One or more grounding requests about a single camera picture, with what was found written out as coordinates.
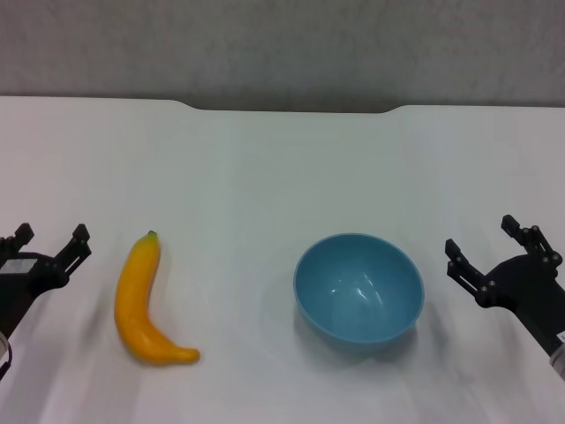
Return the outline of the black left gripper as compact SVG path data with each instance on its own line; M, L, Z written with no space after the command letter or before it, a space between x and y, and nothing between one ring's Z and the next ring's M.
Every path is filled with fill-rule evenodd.
M29 223L21 224L13 236L1 238L2 260L15 256L34 237ZM1 334L10 338L19 326L31 305L43 293L62 288L67 279L92 253L88 241L87 227L80 223L72 233L71 240L55 256L36 253L21 253L11 261L30 261L27 272L1 274Z

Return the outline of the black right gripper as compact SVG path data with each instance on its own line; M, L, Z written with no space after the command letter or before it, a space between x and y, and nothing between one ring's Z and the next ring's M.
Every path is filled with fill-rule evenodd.
M563 259L537 225L521 227L513 216L505 215L501 228L527 254L500 263L485 277L449 238L447 275L476 295L481 307L512 312L544 352L553 354L562 345L558 335L564 331L564 290L556 282L556 268Z

